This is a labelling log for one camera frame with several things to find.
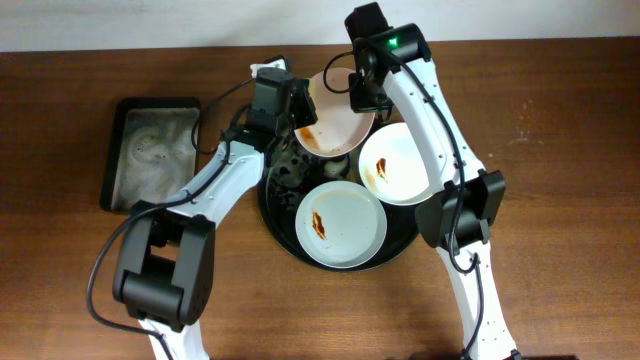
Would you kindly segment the white plate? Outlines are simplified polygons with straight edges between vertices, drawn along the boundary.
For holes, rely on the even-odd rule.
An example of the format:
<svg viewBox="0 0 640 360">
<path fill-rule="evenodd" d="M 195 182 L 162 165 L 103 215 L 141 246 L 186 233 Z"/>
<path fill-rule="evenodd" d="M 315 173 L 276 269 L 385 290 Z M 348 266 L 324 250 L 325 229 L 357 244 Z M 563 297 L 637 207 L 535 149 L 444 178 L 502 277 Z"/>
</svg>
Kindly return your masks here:
<svg viewBox="0 0 640 360">
<path fill-rule="evenodd" d="M 380 201 L 410 206 L 433 192 L 422 158 L 404 122 L 384 126 L 364 143 L 359 155 L 364 186 Z"/>
</svg>

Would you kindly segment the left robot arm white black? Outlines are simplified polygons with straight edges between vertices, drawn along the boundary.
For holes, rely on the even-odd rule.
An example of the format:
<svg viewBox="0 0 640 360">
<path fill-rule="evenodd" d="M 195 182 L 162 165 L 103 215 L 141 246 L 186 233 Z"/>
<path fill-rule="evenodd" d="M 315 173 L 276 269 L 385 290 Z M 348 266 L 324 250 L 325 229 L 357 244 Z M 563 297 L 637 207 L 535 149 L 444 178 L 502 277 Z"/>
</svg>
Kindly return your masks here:
<svg viewBox="0 0 640 360">
<path fill-rule="evenodd" d="M 122 238 L 112 293 L 139 321 L 158 359 L 205 359 L 199 318 L 213 285 L 215 233 L 265 176 L 283 139 L 316 122 L 307 79 L 258 77 L 198 174 L 162 203 L 138 202 L 114 232 Z"/>
</svg>

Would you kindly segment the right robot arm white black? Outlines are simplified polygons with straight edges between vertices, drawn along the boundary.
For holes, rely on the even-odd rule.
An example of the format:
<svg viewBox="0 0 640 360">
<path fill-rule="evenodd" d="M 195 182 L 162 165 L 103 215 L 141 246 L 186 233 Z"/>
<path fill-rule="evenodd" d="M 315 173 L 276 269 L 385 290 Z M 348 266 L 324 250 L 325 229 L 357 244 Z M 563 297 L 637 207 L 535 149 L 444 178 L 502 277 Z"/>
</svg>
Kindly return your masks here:
<svg viewBox="0 0 640 360">
<path fill-rule="evenodd" d="M 490 227 L 506 182 L 470 149 L 446 103 L 436 65 L 419 28 L 383 21 L 346 26 L 357 78 L 352 107 L 392 103 L 407 124 L 428 177 L 417 227 L 441 257 L 463 325 L 464 359 L 518 359 L 491 265 Z"/>
</svg>

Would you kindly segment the black rectangular soapy water tray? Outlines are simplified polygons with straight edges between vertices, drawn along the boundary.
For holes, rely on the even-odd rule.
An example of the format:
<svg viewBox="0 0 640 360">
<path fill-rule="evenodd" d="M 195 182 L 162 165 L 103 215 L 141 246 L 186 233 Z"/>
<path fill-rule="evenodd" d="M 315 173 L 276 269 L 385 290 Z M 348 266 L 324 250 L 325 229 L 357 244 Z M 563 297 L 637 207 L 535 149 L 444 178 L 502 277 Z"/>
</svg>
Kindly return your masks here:
<svg viewBox="0 0 640 360">
<path fill-rule="evenodd" d="M 158 203 L 194 176 L 191 130 L 201 104 L 194 97 L 129 97 L 115 110 L 100 207 L 126 213 L 140 200 Z"/>
</svg>

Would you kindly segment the light blue plate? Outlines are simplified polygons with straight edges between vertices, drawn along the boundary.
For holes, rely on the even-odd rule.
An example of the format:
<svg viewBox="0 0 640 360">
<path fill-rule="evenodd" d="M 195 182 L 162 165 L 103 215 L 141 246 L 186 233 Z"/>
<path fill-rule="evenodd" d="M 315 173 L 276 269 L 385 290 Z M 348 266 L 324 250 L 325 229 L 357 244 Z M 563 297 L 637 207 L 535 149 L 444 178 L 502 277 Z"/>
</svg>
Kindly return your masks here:
<svg viewBox="0 0 640 360">
<path fill-rule="evenodd" d="M 319 264 L 352 269 L 382 248 L 387 218 L 381 202 L 365 187 L 331 181 L 304 196 L 295 232 L 305 253 Z"/>
</svg>

